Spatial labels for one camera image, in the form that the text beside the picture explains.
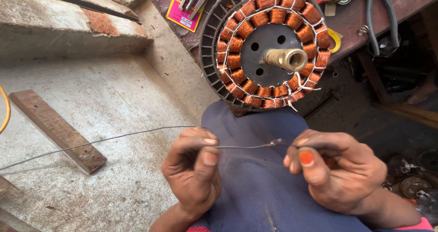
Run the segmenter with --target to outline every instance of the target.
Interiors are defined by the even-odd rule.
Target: hole in hub
[[[280,35],[280,36],[277,38],[277,42],[278,42],[278,44],[283,44],[284,42],[286,42],[286,36],[284,36],[284,35]]]
[[[257,70],[255,70],[255,74],[258,76],[263,75],[263,69],[262,68],[258,68]]]
[[[257,42],[254,42],[253,44],[251,44],[251,50],[253,51],[257,51],[259,48],[259,45]]]

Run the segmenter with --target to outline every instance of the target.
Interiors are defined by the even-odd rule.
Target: fingernail
[[[217,140],[213,140],[213,139],[204,139],[205,142],[210,143],[210,144],[216,144],[218,141]]]
[[[209,150],[205,150],[204,153],[204,164],[206,165],[216,165],[218,162],[218,156],[216,153],[213,153]]]
[[[290,165],[290,158],[289,158],[289,156],[286,155],[286,157],[284,157],[283,164],[286,167],[288,167]]]
[[[299,153],[300,162],[305,166],[313,165],[313,154],[309,151],[302,151]]]
[[[309,138],[299,140],[299,141],[297,141],[297,145],[304,144],[304,143],[305,143],[306,141],[308,141],[308,140],[309,140]]]

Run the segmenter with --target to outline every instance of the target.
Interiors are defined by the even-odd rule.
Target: orange fingernail
[[[313,163],[313,154],[309,151],[302,151],[299,153],[300,162],[304,165],[310,165]]]
[[[306,138],[306,139],[303,139],[303,140],[299,140],[299,141],[297,141],[297,145],[304,144],[307,140],[309,140],[309,138]]]

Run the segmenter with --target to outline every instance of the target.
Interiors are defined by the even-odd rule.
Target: wooden stick
[[[34,90],[14,92],[9,98],[62,149],[88,143]],[[65,152],[89,174],[107,161],[107,158],[92,145]]]

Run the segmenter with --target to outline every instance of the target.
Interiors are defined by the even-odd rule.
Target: orange wire
[[[6,92],[4,91],[3,87],[0,85],[0,93],[3,96],[4,102],[6,104],[6,116],[5,119],[3,121],[2,126],[0,127],[0,134],[4,131],[4,129],[6,128],[6,126],[8,126],[9,123],[9,119],[10,119],[10,102],[9,102],[9,98],[8,95],[6,94]]]

